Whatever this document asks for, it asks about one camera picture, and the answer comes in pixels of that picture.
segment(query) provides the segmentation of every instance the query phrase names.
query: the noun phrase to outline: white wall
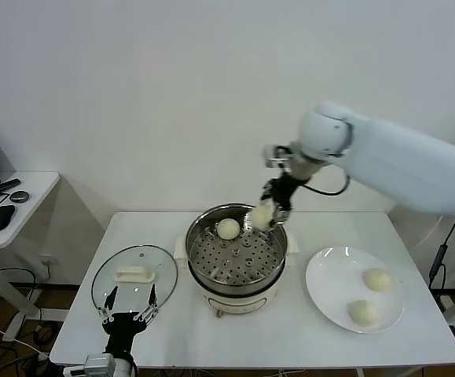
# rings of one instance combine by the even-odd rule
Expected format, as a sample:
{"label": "white wall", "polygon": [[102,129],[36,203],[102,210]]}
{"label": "white wall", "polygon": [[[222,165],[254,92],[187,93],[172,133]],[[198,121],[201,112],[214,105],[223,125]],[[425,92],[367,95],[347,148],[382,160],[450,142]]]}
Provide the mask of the white wall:
{"label": "white wall", "polygon": [[[254,202],[261,147],[323,99],[455,143],[455,2],[0,1],[0,147],[17,170],[61,172],[103,226]],[[393,203],[353,184],[295,206]]]}

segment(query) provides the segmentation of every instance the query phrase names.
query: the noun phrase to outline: wooden floor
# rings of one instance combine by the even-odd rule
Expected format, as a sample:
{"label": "wooden floor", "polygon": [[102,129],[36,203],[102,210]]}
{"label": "wooden floor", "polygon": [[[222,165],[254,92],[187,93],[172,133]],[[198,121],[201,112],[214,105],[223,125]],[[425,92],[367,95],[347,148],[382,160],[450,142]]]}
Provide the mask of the wooden floor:
{"label": "wooden floor", "polygon": [[[44,291],[37,302],[38,306],[49,307],[49,308],[58,308],[58,309],[67,309],[71,305],[73,298],[75,297],[74,291],[62,291],[62,290],[51,290]],[[0,329],[4,329],[9,321],[12,319],[16,311],[14,308],[0,298]],[[33,331],[36,326],[36,322],[27,321],[20,331],[20,335],[26,335],[30,331]],[[33,338],[31,335],[23,337],[21,340],[24,342],[34,345]],[[10,347],[12,350],[15,350],[17,353],[14,354],[10,350],[0,350],[0,366],[14,360],[16,357],[22,357],[28,355],[30,351],[27,347],[22,346],[18,343],[5,343],[3,342],[0,346]],[[52,343],[44,346],[42,349],[44,351],[49,351],[52,347]],[[380,375],[382,370],[369,369],[365,371],[366,377],[376,377]],[[141,369],[139,372],[140,377],[265,377],[270,376],[277,371],[264,370],[264,371],[238,371],[238,370],[220,370],[220,371],[182,371],[182,370],[165,370],[158,371],[154,369]],[[21,370],[20,365],[18,365],[17,370],[14,365],[10,365],[7,368],[0,369],[0,377],[10,377],[10,376],[25,377],[24,371]],[[304,372],[296,372],[295,377],[353,377],[356,376],[356,373],[351,370],[310,370]],[[412,374],[412,377],[455,377],[455,365],[450,366],[440,366],[440,367],[426,367],[423,371],[418,371]]]}

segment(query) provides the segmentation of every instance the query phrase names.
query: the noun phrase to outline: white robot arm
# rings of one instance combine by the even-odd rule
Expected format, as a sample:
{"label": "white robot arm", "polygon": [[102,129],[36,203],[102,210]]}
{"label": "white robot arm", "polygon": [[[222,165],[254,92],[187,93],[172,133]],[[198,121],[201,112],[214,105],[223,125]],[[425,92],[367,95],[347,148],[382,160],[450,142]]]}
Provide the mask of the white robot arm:
{"label": "white robot arm", "polygon": [[288,217],[298,186],[330,163],[408,207],[455,216],[455,145],[331,102],[304,116],[297,142],[266,148],[265,157],[284,171],[262,195],[274,201],[274,223]]}

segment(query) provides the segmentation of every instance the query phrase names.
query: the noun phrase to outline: pot lid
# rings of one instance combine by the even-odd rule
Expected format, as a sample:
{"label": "pot lid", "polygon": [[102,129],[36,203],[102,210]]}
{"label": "pot lid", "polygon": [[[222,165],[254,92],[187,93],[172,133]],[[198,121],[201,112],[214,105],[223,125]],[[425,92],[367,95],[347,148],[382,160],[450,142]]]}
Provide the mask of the pot lid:
{"label": "pot lid", "polygon": [[139,312],[149,304],[155,286],[157,306],[161,307],[173,293],[177,278],[178,268],[170,253],[154,245],[131,246],[101,266],[91,286],[91,298],[96,309],[104,308],[107,298],[112,298],[113,313]]}

